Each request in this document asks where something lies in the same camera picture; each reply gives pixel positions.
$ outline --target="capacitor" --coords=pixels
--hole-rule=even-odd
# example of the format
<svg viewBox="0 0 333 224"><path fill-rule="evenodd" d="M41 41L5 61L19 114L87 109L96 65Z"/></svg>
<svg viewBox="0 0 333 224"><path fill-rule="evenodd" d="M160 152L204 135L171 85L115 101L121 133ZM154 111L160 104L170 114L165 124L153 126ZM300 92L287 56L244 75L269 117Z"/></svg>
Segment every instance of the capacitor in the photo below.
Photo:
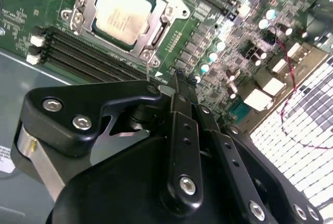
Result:
<svg viewBox="0 0 333 224"><path fill-rule="evenodd" d="M298 36L300 36L302 38L306 38L309 35L306 30L301 29L301 28L296 29L296 33L297 33Z"/></svg>
<svg viewBox="0 0 333 224"><path fill-rule="evenodd" d="M272 33L270 30L266 30L263 34L263 40L270 45L276 44L277 36L275 33Z"/></svg>
<svg viewBox="0 0 333 224"><path fill-rule="evenodd" d="M201 64L200 69L202 73L207 73L209 71L209 65L203 63Z"/></svg>
<svg viewBox="0 0 333 224"><path fill-rule="evenodd" d="M267 19L262 19L258 23L259 29L266 29L266 28L268 28L269 25L270 25L270 23L269 23L269 21Z"/></svg>
<svg viewBox="0 0 333 224"><path fill-rule="evenodd" d="M258 66L261 65L261 60L260 60L260 58L258 58L256 55L253 55L253 56L251 57L251 61L253 62L253 64L254 64L256 67L258 67Z"/></svg>
<svg viewBox="0 0 333 224"><path fill-rule="evenodd" d="M283 25L281 23L278 24L278 27L282 32L284 32L284 34L286 36L289 36L290 34L292 34L292 28L290 28L290 27Z"/></svg>
<svg viewBox="0 0 333 224"><path fill-rule="evenodd" d="M217 41L216 42L216 49L217 51L223 51L225 49L226 45L224 41Z"/></svg>
<svg viewBox="0 0 333 224"><path fill-rule="evenodd" d="M227 92L231 99L234 99L236 97L236 93L234 92L234 90L231 87L228 87Z"/></svg>
<svg viewBox="0 0 333 224"><path fill-rule="evenodd" d="M209 60L211 62L217 61L217 58L218 58L217 53L215 53L215 52L209 52L208 53L208 58L209 58Z"/></svg>
<svg viewBox="0 0 333 224"><path fill-rule="evenodd" d="M234 81L235 78L236 78L236 77L234 76L234 74L233 74L230 70L226 70L226 71L225 71L225 74L227 75L229 81Z"/></svg>
<svg viewBox="0 0 333 224"><path fill-rule="evenodd" d="M254 54L257 55L259 59L267 58L267 53L265 53L262 49L259 48L256 50Z"/></svg>
<svg viewBox="0 0 333 224"><path fill-rule="evenodd" d="M276 11L274 9L269 9L265 15L267 20L274 20L276 18Z"/></svg>
<svg viewBox="0 0 333 224"><path fill-rule="evenodd" d="M197 84L199 84L199 83L201 82L201 78L200 78L200 76L199 76L199 75L195 75L195 78L196 78L196 80L197 80Z"/></svg>

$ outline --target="black metal bracket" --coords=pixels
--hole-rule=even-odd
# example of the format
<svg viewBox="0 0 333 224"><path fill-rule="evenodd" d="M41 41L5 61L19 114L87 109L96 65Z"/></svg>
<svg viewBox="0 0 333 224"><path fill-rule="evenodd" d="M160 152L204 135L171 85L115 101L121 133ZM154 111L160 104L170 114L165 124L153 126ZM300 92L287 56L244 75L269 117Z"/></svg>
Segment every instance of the black metal bracket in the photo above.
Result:
<svg viewBox="0 0 333 224"><path fill-rule="evenodd" d="M20 120L38 140L65 155L80 156L89 153L101 134L103 116L136 104L154 104L160 98L160 91L147 81L38 88L25 96ZM60 106L53 103L47 109L45 104L52 104L47 100Z"/></svg>
<svg viewBox="0 0 333 224"><path fill-rule="evenodd" d="M261 201L230 137L220 132L207 107L196 105L195 109L201 134L200 147L208 148L223 168L235 200L236 223L277 223Z"/></svg>
<svg viewBox="0 0 333 224"><path fill-rule="evenodd" d="M18 168L28 164L25 172L48 187L56 200L52 220L323 223L245 134L236 126L219 129L184 74L175 74L169 86L173 92L164 97L147 81L41 88L26 95L11 155ZM91 166L89 153L107 115L112 134L125 125L127 131L150 126L150 138ZM254 181L264 185L267 201ZM128 207L135 216L124 216Z"/></svg>
<svg viewBox="0 0 333 224"><path fill-rule="evenodd" d="M172 96L167 125L167 175L161 198L173 214L188 216L201 206L203 189L198 126L191 102L182 94Z"/></svg>
<svg viewBox="0 0 333 224"><path fill-rule="evenodd" d="M229 135L252 178L265 186L268 204L279 223L323 223L319 211L266 158L237 126L222 129Z"/></svg>

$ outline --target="mounting hole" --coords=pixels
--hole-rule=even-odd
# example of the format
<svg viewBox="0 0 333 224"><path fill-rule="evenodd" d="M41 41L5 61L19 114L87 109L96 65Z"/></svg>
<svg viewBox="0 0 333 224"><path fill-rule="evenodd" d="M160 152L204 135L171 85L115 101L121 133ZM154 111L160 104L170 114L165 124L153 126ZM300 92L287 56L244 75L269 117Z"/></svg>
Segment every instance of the mounting hole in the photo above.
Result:
<svg viewBox="0 0 333 224"><path fill-rule="evenodd" d="M187 99L186 99L186 98L184 98L182 95L179 95L179 99L180 99L182 102L184 102L184 103L186 103L186 102L187 102Z"/></svg>
<svg viewBox="0 0 333 224"><path fill-rule="evenodd" d="M188 130L192 129L192 127L189 126L188 124L184 124L184 128L185 128L185 129L188 129Z"/></svg>
<svg viewBox="0 0 333 224"><path fill-rule="evenodd" d="M224 145L228 148L228 149L230 149L231 150L231 146L230 146L230 144L229 143L227 143L227 142L225 142L224 143Z"/></svg>
<svg viewBox="0 0 333 224"><path fill-rule="evenodd" d="M187 145L191 145L191 140L189 140L188 138L184 138L184 142L187 144Z"/></svg>
<svg viewBox="0 0 333 224"><path fill-rule="evenodd" d="M238 134L238 130L235 127L230 127L230 130L234 133L234 134Z"/></svg>
<svg viewBox="0 0 333 224"><path fill-rule="evenodd" d="M236 167L239 167L239 163L238 163L236 160L233 160L233 164L234 164Z"/></svg>

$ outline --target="cable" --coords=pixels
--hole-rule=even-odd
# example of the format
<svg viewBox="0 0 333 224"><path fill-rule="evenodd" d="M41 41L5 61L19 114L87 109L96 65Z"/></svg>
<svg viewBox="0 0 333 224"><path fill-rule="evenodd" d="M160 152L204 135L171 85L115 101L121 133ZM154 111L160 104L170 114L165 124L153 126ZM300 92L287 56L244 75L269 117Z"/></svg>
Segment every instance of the cable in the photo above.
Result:
<svg viewBox="0 0 333 224"><path fill-rule="evenodd" d="M291 60L290 60L290 57L288 56L288 50L286 49L286 46L285 44L277 39L276 42L279 44L279 46L281 47L281 49L285 52L286 54L286 59L287 59L287 63L288 63L288 66L289 66L289 71L290 71L290 76L291 76L291 80L292 80L292 92L291 94L289 95L289 97L287 98L282 110L281 110L281 113L280 113L280 116L281 116L281 129L283 131L283 133L288 136L288 133L286 132L285 128L284 128L284 116L286 114L286 107L287 105L289 104L290 100L292 99L292 97L294 96L294 94L296 93L297 91L297 84L296 84L296 79L295 79L295 75L294 75L294 70L293 70L293 65L291 64ZM332 148L327 148L327 147L318 147L318 146L313 146L313 145L309 145L309 144L302 144L300 141L296 141L294 140L292 137L290 137L291 140L293 140L294 142L296 143L299 143L301 145L303 145L304 148L314 148L314 149L318 149L318 150L330 150Z"/></svg>

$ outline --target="white label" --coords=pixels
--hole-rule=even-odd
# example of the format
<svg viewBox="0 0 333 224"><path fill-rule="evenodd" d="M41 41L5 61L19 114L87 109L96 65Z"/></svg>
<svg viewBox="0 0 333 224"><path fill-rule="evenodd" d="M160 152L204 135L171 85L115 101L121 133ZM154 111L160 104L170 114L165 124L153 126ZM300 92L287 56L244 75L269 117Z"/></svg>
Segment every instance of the white label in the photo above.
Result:
<svg viewBox="0 0 333 224"><path fill-rule="evenodd" d="M0 171L10 174L14 168L15 165L10 158L10 149L0 146Z"/></svg>

